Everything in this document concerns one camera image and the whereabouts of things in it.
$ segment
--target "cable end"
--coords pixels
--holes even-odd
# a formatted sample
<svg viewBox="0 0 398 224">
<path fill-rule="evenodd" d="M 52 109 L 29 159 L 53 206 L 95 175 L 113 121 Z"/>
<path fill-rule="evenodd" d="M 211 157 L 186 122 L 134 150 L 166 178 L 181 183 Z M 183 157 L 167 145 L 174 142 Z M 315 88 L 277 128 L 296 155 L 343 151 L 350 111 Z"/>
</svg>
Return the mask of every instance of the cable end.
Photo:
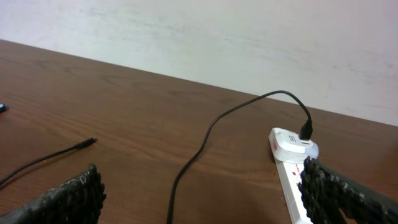
<svg viewBox="0 0 398 224">
<path fill-rule="evenodd" d="M 6 112 L 8 107 L 2 103 L 0 103 L 0 113 Z"/>
<path fill-rule="evenodd" d="M 86 148 L 86 147 L 94 144 L 97 140 L 98 139 L 96 139 L 96 138 L 90 138 L 90 139 L 87 139 L 86 141 L 83 141 L 83 142 L 77 144 L 75 147 L 78 149 L 83 149 L 83 148 Z"/>
<path fill-rule="evenodd" d="M 312 121 L 307 122 L 301 127 L 300 135 L 298 136 L 301 140 L 310 140 L 312 135 Z"/>
</svg>

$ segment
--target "black cable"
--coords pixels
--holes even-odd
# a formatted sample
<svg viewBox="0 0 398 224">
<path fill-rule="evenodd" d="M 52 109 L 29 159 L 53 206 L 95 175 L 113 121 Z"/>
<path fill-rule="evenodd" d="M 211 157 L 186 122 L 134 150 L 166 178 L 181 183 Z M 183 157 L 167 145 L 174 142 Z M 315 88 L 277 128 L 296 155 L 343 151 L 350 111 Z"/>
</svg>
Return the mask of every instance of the black cable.
<svg viewBox="0 0 398 224">
<path fill-rule="evenodd" d="M 25 165 L 21 166 L 20 168 L 18 168 L 18 169 L 16 169 L 16 170 L 12 171 L 12 172 L 11 172 L 10 174 L 8 174 L 7 176 L 3 177 L 3 178 L 0 180 L 0 186 L 1 186 L 3 183 L 5 183 L 8 179 L 10 179 L 11 177 L 13 177 L 14 175 L 16 175 L 17 173 L 19 173 L 19 172 L 20 172 L 21 170 L 23 170 L 23 169 L 26 169 L 26 168 L 28 168 L 28 167 L 30 167 L 30 166 L 32 166 L 32 165 L 38 163 L 38 162 L 42 162 L 42 161 L 44 161 L 44 160 L 46 160 L 46 159 L 50 159 L 50 158 L 52 158 L 52 157 L 54 157 L 54 156 L 61 155 L 61 154 L 63 154 L 63 153 L 69 152 L 69 151 L 71 151 L 71 150 L 74 150 L 74 149 L 83 149 L 83 148 L 85 148 L 85 147 L 90 146 L 91 144 L 93 144 L 93 143 L 96 142 L 96 141 L 97 141 L 97 139 L 95 139 L 95 138 L 90 138 L 90 139 L 87 139 L 86 141 L 83 141 L 83 142 L 81 142 L 81 143 L 79 143 L 79 144 L 77 144 L 77 145 L 75 145 L 75 146 L 72 146 L 72 147 L 70 147 L 70 148 L 68 148 L 68 149 L 64 149 L 64 150 L 62 150 L 62 151 L 59 151 L 59 152 L 50 154 L 50 155 L 45 156 L 45 157 L 41 157 L 40 159 L 35 159 L 35 160 L 33 160 L 32 162 L 30 162 L 30 163 L 28 163 L 28 164 L 25 164 Z"/>
<path fill-rule="evenodd" d="M 203 142 L 202 142 L 202 144 L 201 144 L 201 146 L 200 146 L 199 151 L 198 151 L 198 152 L 197 152 L 197 153 L 196 153 L 196 154 L 195 154 L 183 167 L 182 167 L 182 169 L 180 170 L 180 172 L 177 174 L 177 176 L 176 176 L 176 178 L 175 178 L 175 180 L 174 180 L 174 183 L 173 183 L 172 193 L 171 193 L 171 196 L 170 196 L 169 211 L 168 211 L 168 213 L 167 213 L 167 222 L 166 222 L 166 224 L 172 224 L 172 222 L 173 222 L 174 200 L 175 200 L 175 192 L 177 191 L 178 182 L 179 182 L 179 180 L 181 179 L 182 175 L 184 175 L 185 171 L 187 171 L 187 169 L 190 167 L 190 165 L 195 161 L 195 159 L 196 159 L 196 158 L 199 156 L 199 154 L 202 152 L 203 148 L 204 148 L 205 145 L 206 145 L 206 142 L 207 142 L 207 139 L 208 139 L 208 137 L 209 137 L 210 131 L 211 131 L 211 129 L 213 128 L 214 124 L 215 124 L 219 119 L 221 119 L 221 118 L 224 117 L 225 115 L 229 114 L 230 112 L 233 112 L 233 111 L 235 111 L 235 110 L 237 110 L 237 109 L 239 109 L 239 108 L 241 108 L 241 107 L 243 107 L 243 106 L 246 106 L 246 105 L 248 105 L 248 104 L 250 104 L 250 103 L 253 103 L 253 102 L 257 101 L 257 100 L 263 99 L 263 98 L 265 98 L 265 97 L 267 97 L 267 96 L 271 96 L 271 95 L 274 95 L 274 94 L 277 94 L 277 93 L 284 93 L 284 94 L 286 94 L 286 95 L 291 96 L 291 97 L 303 108 L 303 110 L 305 111 L 305 113 L 306 113 L 307 116 L 308 116 L 308 120 L 307 120 L 307 122 L 304 124 L 304 126 L 303 126 L 303 128 L 302 128 L 302 132 L 300 133 L 300 135 L 302 136 L 302 135 L 303 135 L 303 134 L 302 134 L 303 132 L 308 132 L 307 138 L 310 139 L 310 136 L 311 136 L 311 133 L 312 133 L 312 125 L 311 125 L 312 120 L 311 120 L 310 112 L 308 112 L 308 109 L 304 106 L 304 104 L 303 104 L 295 95 L 293 95 L 293 94 L 291 94 L 291 93 L 289 93 L 289 92 L 287 92 L 287 91 L 284 91 L 284 90 L 278 90 L 278 91 L 272 91 L 272 92 L 270 92 L 270 93 L 266 93 L 266 94 L 264 94 L 264 95 L 262 95 L 262 96 L 258 96 L 258 97 L 254 98 L 254 99 L 252 99 L 252 100 L 249 100 L 249 101 L 247 101 L 247 102 L 245 102 L 245 103 L 242 103 L 241 105 L 235 106 L 234 108 L 232 108 L 232 109 L 230 109 L 230 110 L 224 112 L 223 114 L 219 115 L 219 116 L 210 124 L 210 126 L 209 126 L 209 128 L 208 128 L 208 130 L 207 130 L 207 133 L 206 133 L 206 135 L 205 135 L 205 138 L 204 138 L 204 140 L 203 140 Z"/>
</svg>

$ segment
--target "brown wooden surface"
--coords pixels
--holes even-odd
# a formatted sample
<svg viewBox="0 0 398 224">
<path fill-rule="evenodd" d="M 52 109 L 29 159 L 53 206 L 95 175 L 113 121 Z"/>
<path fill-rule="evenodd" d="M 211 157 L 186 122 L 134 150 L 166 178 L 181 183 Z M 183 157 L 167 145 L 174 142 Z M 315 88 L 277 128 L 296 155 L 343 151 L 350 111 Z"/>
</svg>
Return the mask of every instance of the brown wooden surface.
<svg viewBox="0 0 398 224">
<path fill-rule="evenodd" d="M 165 223 L 172 182 L 208 125 L 252 97 L 0 41 L 0 102 L 11 107 L 0 114 L 0 176 L 99 139 L 18 175 L 0 190 L 0 213 L 94 162 L 108 194 L 99 223 Z M 398 127 L 310 112 L 325 165 L 398 199 Z M 305 118 L 297 105 L 265 99 L 220 120 L 180 181 L 174 223 L 290 223 L 267 137 L 273 127 L 298 132 Z"/>
</svg>

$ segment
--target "power strip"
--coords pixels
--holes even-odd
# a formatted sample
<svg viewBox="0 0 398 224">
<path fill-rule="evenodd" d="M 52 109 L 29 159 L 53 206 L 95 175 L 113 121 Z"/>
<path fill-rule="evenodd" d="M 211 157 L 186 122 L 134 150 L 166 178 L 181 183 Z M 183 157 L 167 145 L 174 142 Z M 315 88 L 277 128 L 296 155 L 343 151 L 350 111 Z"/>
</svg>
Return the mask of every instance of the power strip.
<svg viewBox="0 0 398 224">
<path fill-rule="evenodd" d="M 275 159 L 275 163 L 292 223 L 311 224 L 312 222 L 307 217 L 307 211 L 304 208 L 301 192 L 298 188 L 298 184 L 301 183 L 300 174 L 304 170 L 304 165 L 281 162 L 277 159 Z"/>
<path fill-rule="evenodd" d="M 269 143 L 292 223 L 311 224 L 298 185 L 302 181 L 300 174 L 304 170 L 304 159 L 308 156 L 317 158 L 319 155 L 317 144 L 311 140 L 303 141 L 298 134 L 282 128 L 271 130 Z"/>
</svg>

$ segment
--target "black rubber object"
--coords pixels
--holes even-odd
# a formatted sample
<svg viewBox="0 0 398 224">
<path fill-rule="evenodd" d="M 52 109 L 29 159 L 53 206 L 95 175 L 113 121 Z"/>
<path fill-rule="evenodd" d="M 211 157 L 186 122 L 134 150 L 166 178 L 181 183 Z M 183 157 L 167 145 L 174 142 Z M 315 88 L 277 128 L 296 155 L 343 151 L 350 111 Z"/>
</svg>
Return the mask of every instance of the black rubber object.
<svg viewBox="0 0 398 224">
<path fill-rule="evenodd" d="M 347 218 L 357 223 L 398 223 L 398 203 L 337 172 L 306 158 L 298 185 L 307 217 L 314 224 L 346 223 Z"/>
<path fill-rule="evenodd" d="M 0 216 L 0 224 L 96 224 L 105 185 L 94 164 L 21 208 Z"/>
</svg>

